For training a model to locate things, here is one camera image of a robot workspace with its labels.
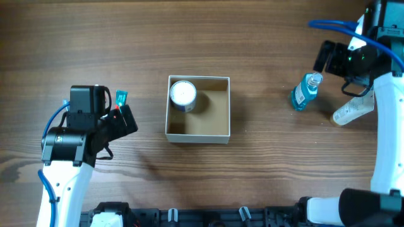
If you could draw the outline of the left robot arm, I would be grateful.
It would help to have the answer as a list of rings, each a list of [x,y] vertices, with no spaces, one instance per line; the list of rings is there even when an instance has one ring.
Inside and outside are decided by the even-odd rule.
[[[56,110],[58,126],[47,124],[42,134],[44,187],[37,226],[78,226],[81,208],[98,153],[114,155],[110,142],[138,130],[127,92],[110,94],[106,86],[73,85],[70,98]]]

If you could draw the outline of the white lotion tube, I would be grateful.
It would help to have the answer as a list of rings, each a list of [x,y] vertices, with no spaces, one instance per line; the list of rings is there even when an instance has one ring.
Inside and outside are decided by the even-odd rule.
[[[368,114],[374,110],[374,91],[368,91],[362,97],[354,97],[330,117],[330,121],[335,126],[343,126],[351,121]]]

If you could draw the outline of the cotton swab jar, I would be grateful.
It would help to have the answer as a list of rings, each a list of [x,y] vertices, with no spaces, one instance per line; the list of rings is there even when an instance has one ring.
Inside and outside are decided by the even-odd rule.
[[[197,90],[189,81],[177,81],[171,86],[169,97],[176,110],[190,112],[196,106]]]

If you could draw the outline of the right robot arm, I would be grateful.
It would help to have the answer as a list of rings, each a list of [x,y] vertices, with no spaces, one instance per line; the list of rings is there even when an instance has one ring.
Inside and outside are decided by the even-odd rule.
[[[312,28],[351,37],[348,45],[323,42],[313,71],[292,92],[302,110],[318,91],[322,72],[346,85],[363,87],[351,94],[332,121],[344,125],[377,110],[377,155],[369,190],[345,189],[336,197],[303,197],[294,208],[294,225],[403,225],[403,2],[373,1],[358,21],[312,20]]]

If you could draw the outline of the Colgate toothpaste tube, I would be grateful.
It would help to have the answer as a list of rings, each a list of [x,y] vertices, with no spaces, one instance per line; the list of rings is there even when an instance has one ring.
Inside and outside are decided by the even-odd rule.
[[[116,107],[115,109],[120,109],[122,106],[126,104],[126,100],[128,97],[127,91],[116,90]]]

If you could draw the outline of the blue mouthwash bottle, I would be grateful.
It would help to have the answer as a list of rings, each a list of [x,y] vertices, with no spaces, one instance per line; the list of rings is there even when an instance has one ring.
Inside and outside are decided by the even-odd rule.
[[[303,76],[290,94],[292,106],[296,111],[303,111],[306,105],[317,97],[322,81],[323,75],[320,73],[307,73]]]

